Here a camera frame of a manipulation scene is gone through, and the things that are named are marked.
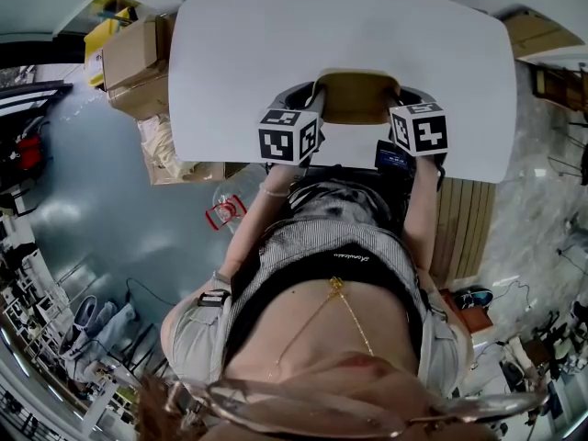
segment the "bracelet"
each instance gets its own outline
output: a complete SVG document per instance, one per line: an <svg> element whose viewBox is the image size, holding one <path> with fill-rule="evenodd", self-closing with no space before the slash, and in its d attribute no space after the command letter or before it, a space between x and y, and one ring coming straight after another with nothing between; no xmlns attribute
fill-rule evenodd
<svg viewBox="0 0 588 441"><path fill-rule="evenodd" d="M286 193L274 193L273 191L269 191L268 189L266 189L266 185L264 185L264 183L260 183L259 184L259 190L266 193L268 196L270 196L271 198L287 198L290 193L286 192Z"/></svg>

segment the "skin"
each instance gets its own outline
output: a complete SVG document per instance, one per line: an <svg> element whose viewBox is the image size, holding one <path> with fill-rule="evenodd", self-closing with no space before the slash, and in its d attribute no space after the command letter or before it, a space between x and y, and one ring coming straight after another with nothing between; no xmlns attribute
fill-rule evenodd
<svg viewBox="0 0 588 441"><path fill-rule="evenodd" d="M402 239L412 255L421 288L427 293L438 293L429 275L435 245L437 170L429 159L420 157L416 163ZM291 167L275 166L265 181L266 190L287 192L296 173ZM234 275L284 201L284 198L270 197L263 192L257 196L233 237L220 273L226 277ZM187 300L196 299L208 289L210 283ZM317 311L329 289L327 281L315 280L300 283L278 296L260 316L249 340L227 366L224 377L343 394L387 409L404 421L430 414L429 407L435 402L435 396L416 377L418 362L411 348L405 311L388 291L364 283L344 285L344 294L377 357L368 354L348 309L339 298L321 308L316 318L313 317L298 334L300 326ZM443 300L440 301L455 330L469 339L461 321ZM177 317L175 312L177 309L164 321L163 347L167 347L171 324ZM468 352L471 359L471 345ZM203 439L233 438L265 439L227 423L213 428ZM416 425L410 427L402 439L492 439L492 436L477 425L453 424L433 433L426 433Z"/></svg>

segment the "red object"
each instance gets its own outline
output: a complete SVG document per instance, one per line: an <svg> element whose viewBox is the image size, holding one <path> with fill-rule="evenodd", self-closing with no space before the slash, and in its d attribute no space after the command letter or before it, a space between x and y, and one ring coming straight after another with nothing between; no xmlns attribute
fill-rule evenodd
<svg viewBox="0 0 588 441"><path fill-rule="evenodd" d="M217 217L217 220L220 221L220 224L217 224L213 217L209 214L213 210L216 212L214 216ZM241 200L236 195L232 195L226 201L217 204L214 208L207 209L205 215L209 221L210 226L215 231L218 231L221 229L221 227L224 227L233 219L241 218L246 213L247 209Z"/></svg>
<svg viewBox="0 0 588 441"><path fill-rule="evenodd" d="M40 164L43 160L39 136L32 136L20 141L17 144L17 151L20 154L18 168L21 170L29 170L33 166Z"/></svg>

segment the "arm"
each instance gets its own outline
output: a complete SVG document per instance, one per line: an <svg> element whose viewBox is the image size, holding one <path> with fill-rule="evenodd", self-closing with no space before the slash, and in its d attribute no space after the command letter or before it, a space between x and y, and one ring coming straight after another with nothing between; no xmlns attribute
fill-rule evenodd
<svg viewBox="0 0 588 441"><path fill-rule="evenodd" d="M270 170L269 175L264 182L264 189L277 194L288 193L290 185L294 181L294 177L298 171L298 167L281 164L275 165ZM229 249L227 250L224 263L218 270L219 273L225 277L231 278L239 270L247 255L251 252L251 248L257 242L257 239L259 239L266 228L274 222L276 215L286 202L286 198L270 196L266 191L259 191L253 204L245 214L245 217L243 217L241 224L239 224L237 231L232 237L231 243L229 243ZM190 302L211 289L212 285L210 281L208 281L197 291L184 298L167 314L164 323L162 324L161 331L162 347L164 351L169 343L169 337L173 331L172 325L174 322L177 322L177 319L180 317L181 313L185 311L185 308Z"/></svg>
<svg viewBox="0 0 588 441"><path fill-rule="evenodd" d="M471 335L466 326L449 308L439 294L433 279L429 275L433 261L436 231L436 190L437 168L425 157L416 158L416 176L413 192L409 202L402 238L413 256L421 289L433 295L435 303L442 308L451 325L460 330L469 340L468 361L473 357Z"/></svg>

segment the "strap buckle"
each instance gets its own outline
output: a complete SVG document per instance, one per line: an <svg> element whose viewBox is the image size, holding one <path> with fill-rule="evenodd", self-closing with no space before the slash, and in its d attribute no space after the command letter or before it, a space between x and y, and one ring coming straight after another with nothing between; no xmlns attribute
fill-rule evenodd
<svg viewBox="0 0 588 441"><path fill-rule="evenodd" d="M231 293L225 289L213 289L209 292L200 294L198 298L199 307L223 307L224 301L231 296Z"/></svg>

